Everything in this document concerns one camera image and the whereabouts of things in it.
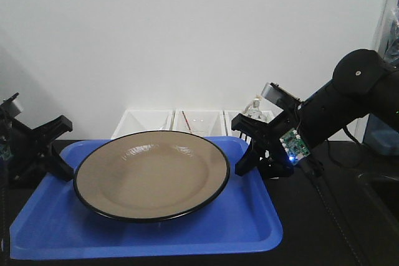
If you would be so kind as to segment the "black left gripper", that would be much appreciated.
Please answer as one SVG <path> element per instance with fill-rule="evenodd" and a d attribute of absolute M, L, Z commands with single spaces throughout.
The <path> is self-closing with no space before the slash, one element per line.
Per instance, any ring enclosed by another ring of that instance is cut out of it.
<path fill-rule="evenodd" d="M 46 172 L 65 182 L 71 181 L 74 169 L 63 160 L 51 141 L 72 130 L 72 122 L 64 115 L 37 128 L 29 128 L 15 118 L 1 120 L 1 144 L 9 145 L 12 152 L 12 158 L 4 161 L 7 185 L 14 189 L 31 188 Z"/>

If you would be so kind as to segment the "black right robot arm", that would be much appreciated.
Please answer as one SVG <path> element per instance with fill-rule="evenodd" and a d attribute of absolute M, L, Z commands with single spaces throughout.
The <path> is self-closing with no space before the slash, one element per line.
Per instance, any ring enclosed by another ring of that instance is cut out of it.
<path fill-rule="evenodd" d="M 242 114 L 232 120 L 231 128 L 251 139 L 235 165 L 238 176 L 259 167 L 267 178 L 288 177 L 316 146 L 369 113 L 398 129 L 398 68 L 374 50 L 347 54 L 332 79 L 307 100 L 275 83 L 267 83 L 261 95 L 282 112 L 269 123 Z"/>

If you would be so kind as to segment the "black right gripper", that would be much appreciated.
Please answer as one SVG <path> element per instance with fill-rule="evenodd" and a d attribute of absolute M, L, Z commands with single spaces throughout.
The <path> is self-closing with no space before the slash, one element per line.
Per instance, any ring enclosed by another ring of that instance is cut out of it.
<path fill-rule="evenodd" d="M 307 176 L 312 174 L 311 150 L 302 126 L 301 104 L 288 107 L 270 123 L 258 121 L 239 113 L 231 120 L 231 129 L 249 136 L 243 157 L 235 164 L 235 174 L 244 176 L 261 165 L 267 178 L 287 178 L 296 168 Z M 256 141 L 266 141 L 266 149 Z"/>

